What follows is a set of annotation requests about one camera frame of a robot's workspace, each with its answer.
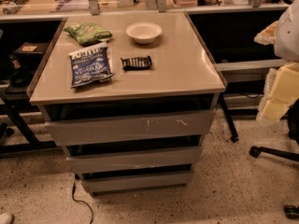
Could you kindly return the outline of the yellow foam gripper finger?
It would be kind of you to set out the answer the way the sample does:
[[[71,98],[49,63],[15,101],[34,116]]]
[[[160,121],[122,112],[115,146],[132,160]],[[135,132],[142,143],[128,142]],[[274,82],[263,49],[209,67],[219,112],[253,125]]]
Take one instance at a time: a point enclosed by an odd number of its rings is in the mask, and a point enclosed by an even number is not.
[[[263,88],[256,120],[278,122],[299,98],[299,63],[270,68]]]

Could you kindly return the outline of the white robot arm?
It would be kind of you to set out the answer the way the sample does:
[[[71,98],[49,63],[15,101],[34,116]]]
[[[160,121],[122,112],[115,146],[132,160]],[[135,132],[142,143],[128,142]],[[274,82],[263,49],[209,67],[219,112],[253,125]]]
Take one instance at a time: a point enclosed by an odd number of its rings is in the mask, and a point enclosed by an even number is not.
[[[263,98],[256,119],[270,124],[279,121],[299,98],[299,0],[254,37],[256,43],[273,45],[275,55],[286,61],[266,76]]]

